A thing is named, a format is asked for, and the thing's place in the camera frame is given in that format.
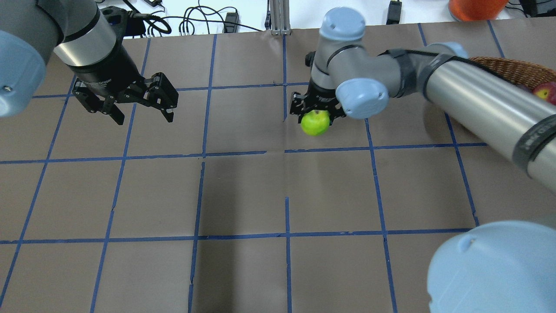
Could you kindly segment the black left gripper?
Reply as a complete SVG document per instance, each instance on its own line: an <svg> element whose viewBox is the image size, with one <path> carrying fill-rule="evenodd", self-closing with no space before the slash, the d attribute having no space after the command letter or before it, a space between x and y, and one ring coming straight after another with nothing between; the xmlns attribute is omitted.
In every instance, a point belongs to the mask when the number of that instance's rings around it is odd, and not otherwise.
<svg viewBox="0 0 556 313"><path fill-rule="evenodd" d="M174 121L179 94L164 73L145 78L123 46L116 46L103 60L88 66L70 66L76 74L72 94L90 113L101 112L123 125L125 115L117 103L139 103L161 111Z"/></svg>

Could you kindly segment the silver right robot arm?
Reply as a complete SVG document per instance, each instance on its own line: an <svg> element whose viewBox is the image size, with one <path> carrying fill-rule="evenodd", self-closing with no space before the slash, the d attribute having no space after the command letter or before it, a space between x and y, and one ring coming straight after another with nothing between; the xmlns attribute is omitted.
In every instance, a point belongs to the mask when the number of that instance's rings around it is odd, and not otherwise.
<svg viewBox="0 0 556 313"><path fill-rule="evenodd" d="M365 21L329 10L315 52L306 56L306 94L290 114L367 119L391 98L419 92L551 191L556 187L555 107L469 59L456 42L371 57ZM427 272L432 313L553 313L555 217L483 224L443 243Z"/></svg>

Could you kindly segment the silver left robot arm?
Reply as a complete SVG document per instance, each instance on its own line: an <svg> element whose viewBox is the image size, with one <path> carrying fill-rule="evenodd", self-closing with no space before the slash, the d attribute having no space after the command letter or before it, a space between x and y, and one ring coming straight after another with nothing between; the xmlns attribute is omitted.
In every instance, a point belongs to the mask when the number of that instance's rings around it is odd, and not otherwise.
<svg viewBox="0 0 556 313"><path fill-rule="evenodd" d="M123 125L119 103L139 103L174 118L179 95L164 73L145 78L123 47L123 38L145 31L153 14L93 0L3 0L1 2L0 114L22 113L42 85L52 55L76 75L71 94L89 113L100 112Z"/></svg>

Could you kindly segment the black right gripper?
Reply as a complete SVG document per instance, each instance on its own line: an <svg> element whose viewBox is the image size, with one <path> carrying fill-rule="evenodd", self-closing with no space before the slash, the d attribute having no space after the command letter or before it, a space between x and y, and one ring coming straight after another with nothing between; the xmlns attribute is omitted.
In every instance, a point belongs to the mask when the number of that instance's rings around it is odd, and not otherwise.
<svg viewBox="0 0 556 313"><path fill-rule="evenodd" d="M345 118L339 99L336 97L335 89L320 87L317 83L310 80L306 93L293 92L290 97L290 115L298 116L301 120L313 110L327 111L331 120Z"/></svg>

